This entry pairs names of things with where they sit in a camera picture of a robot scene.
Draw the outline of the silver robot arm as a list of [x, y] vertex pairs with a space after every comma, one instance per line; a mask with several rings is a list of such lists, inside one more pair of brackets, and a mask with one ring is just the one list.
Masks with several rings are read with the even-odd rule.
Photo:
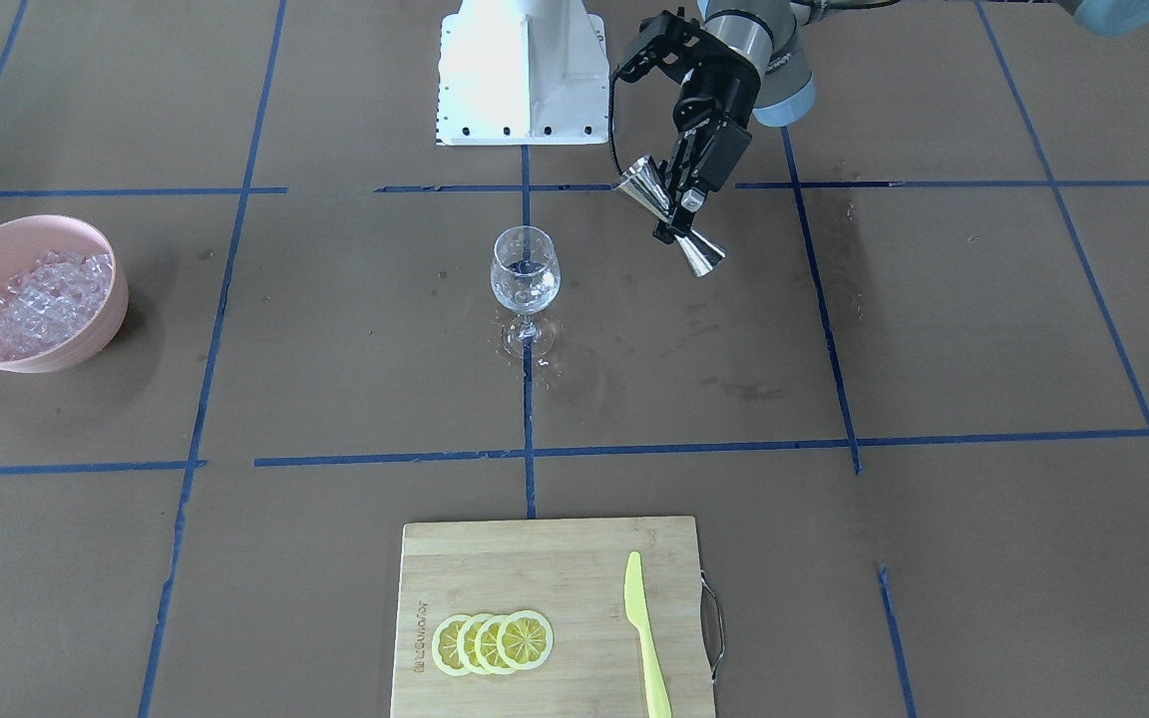
[[651, 214], [658, 241], [701, 240], [693, 221], [751, 145], [749, 123], [788, 128], [813, 108], [803, 28], [876, 9], [876, 1], [702, 1], [696, 17], [678, 9], [639, 23], [607, 87], [664, 74], [678, 88], [676, 142], [662, 163], [638, 159], [620, 168], [615, 190]]

